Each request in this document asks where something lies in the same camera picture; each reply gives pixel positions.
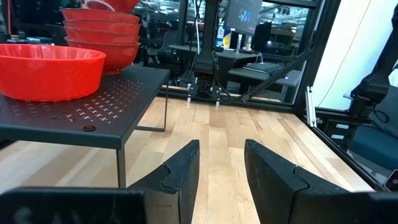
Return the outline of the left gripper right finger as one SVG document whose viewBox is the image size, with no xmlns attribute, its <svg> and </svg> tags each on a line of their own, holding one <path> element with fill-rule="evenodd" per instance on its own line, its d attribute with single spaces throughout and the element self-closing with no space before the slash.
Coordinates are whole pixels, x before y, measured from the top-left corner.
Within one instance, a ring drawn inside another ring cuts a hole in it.
<svg viewBox="0 0 398 224">
<path fill-rule="evenodd" d="M 394 192 L 349 192 L 252 139 L 244 161 L 261 223 L 397 223 Z"/>
</svg>

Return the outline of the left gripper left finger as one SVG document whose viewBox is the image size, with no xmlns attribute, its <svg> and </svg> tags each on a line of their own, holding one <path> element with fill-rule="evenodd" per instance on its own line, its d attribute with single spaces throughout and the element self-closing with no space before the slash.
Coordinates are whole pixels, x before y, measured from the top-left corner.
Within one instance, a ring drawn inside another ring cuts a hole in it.
<svg viewBox="0 0 398 224">
<path fill-rule="evenodd" d="M 1 223 L 191 223 L 200 142 L 190 141 L 125 189 L 19 187 L 1 194 Z"/>
</svg>

